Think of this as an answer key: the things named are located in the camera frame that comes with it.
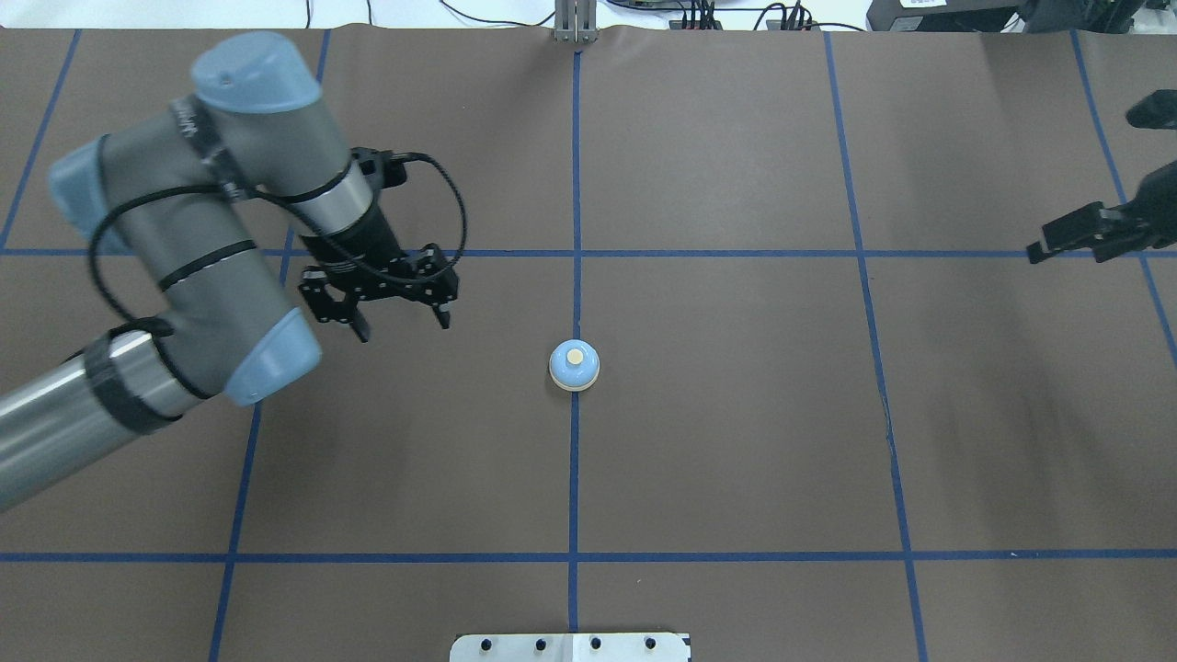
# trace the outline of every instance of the black cable bundle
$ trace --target black cable bundle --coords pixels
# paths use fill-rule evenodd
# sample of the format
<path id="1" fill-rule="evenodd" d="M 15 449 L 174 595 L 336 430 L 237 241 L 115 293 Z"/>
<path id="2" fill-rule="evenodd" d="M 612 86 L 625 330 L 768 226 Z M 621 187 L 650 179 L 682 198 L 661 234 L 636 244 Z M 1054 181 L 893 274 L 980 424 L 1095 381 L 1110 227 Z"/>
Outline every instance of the black cable bundle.
<path id="1" fill-rule="evenodd" d="M 846 27 L 850 29 L 856 29 L 858 32 L 866 32 L 863 28 L 858 26 L 852 26 L 850 24 L 839 24 L 832 21 L 814 21 L 813 13 L 806 9 L 804 6 L 802 6 L 800 0 L 797 0 L 797 4 L 794 4 L 792 8 L 786 7 L 784 2 L 773 2 L 772 5 L 769 5 L 767 7 L 760 11 L 760 15 L 757 16 L 756 25 L 752 26 L 752 29 L 753 31 L 759 29 L 760 22 L 764 21 L 764 16 L 766 16 L 769 12 L 773 9 L 780 9 L 780 29 L 784 31 L 807 32 L 810 28 L 814 27 L 836 26 L 836 27 Z"/>
<path id="2" fill-rule="evenodd" d="M 716 0 L 698 0 L 699 22 L 693 26 L 696 29 L 718 29 L 716 26 Z"/>

